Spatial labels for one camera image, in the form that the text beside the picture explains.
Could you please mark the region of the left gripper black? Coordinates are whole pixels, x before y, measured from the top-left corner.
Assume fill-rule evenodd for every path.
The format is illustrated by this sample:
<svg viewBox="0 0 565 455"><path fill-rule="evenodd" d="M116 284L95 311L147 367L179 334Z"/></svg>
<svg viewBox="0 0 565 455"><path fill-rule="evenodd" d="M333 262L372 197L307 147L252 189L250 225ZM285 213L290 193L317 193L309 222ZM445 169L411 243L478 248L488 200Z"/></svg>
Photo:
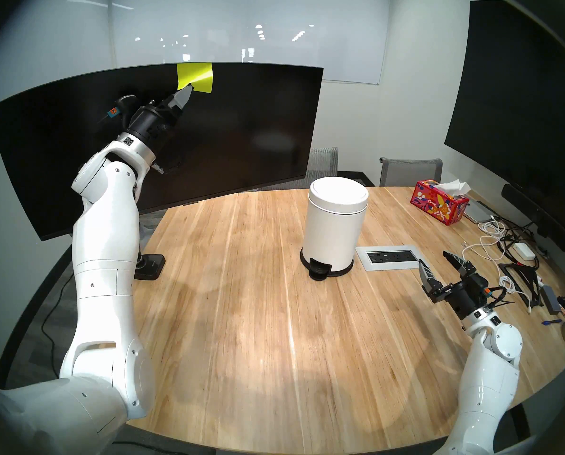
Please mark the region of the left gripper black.
<svg viewBox="0 0 565 455"><path fill-rule="evenodd" d="M130 119L126 132L141 140L149 149L164 148L193 89L188 83L158 104L150 101L142 105Z"/></svg>

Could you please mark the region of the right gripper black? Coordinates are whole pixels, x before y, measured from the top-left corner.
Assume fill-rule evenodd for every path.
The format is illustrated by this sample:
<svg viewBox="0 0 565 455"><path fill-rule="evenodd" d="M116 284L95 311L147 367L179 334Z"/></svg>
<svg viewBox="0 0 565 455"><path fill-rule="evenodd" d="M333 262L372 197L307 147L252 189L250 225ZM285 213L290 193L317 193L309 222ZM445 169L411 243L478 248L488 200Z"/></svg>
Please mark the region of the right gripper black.
<svg viewBox="0 0 565 455"><path fill-rule="evenodd" d="M434 303L447 302L458 319L465 319L487 304L488 298L485 289L489 286L488 281L476 273L476 269L470 261L466 261L447 250L443 251L443 257L458 271L461 281L443 288L443 284L436 279L430 268L420 259L418 260L418 270L422 289L431 301L434 301Z"/></svg>

